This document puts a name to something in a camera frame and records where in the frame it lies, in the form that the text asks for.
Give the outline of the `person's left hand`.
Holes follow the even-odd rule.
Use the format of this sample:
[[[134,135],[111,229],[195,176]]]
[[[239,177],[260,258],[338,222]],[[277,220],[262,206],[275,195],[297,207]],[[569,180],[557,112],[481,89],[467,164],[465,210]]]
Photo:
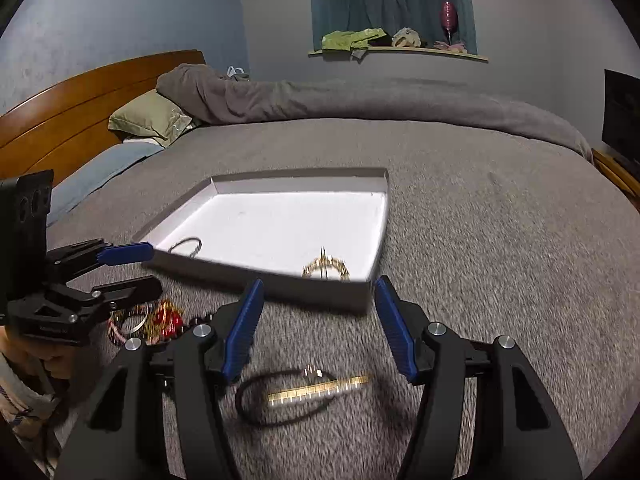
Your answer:
[[[1,327],[1,353],[27,375],[37,375],[38,366],[53,378],[69,380],[74,374],[77,348],[24,337],[12,327]]]

